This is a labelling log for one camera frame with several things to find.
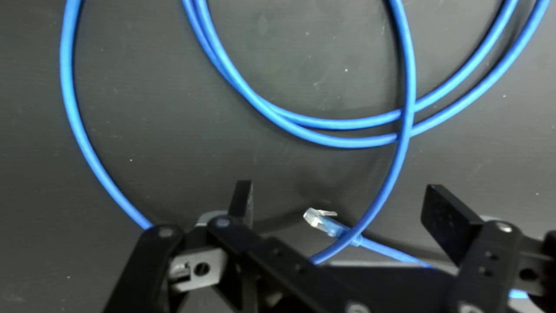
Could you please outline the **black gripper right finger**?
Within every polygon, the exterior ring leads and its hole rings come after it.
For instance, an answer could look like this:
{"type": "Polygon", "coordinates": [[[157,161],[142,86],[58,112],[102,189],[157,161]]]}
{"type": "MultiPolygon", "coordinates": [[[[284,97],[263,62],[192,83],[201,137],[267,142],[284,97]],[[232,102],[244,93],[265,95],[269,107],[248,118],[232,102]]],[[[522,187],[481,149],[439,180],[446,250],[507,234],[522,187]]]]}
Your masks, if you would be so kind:
{"type": "Polygon", "coordinates": [[[441,184],[425,187],[420,222],[458,267],[444,297],[448,313],[517,313],[521,290],[543,313],[556,313],[556,231],[541,239],[517,225],[482,220],[441,184]]]}

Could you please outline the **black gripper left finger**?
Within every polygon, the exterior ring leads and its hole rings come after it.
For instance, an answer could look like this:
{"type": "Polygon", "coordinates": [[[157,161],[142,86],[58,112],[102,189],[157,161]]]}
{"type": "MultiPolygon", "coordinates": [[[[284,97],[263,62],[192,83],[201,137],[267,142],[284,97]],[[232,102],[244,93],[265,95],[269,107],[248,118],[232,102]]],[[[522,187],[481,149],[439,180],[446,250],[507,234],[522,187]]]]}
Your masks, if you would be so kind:
{"type": "Polygon", "coordinates": [[[102,313],[178,313],[201,288],[234,313],[371,313],[338,278],[253,232],[251,218],[253,184],[239,180],[229,206],[203,213],[192,229],[142,231],[102,313]]]}

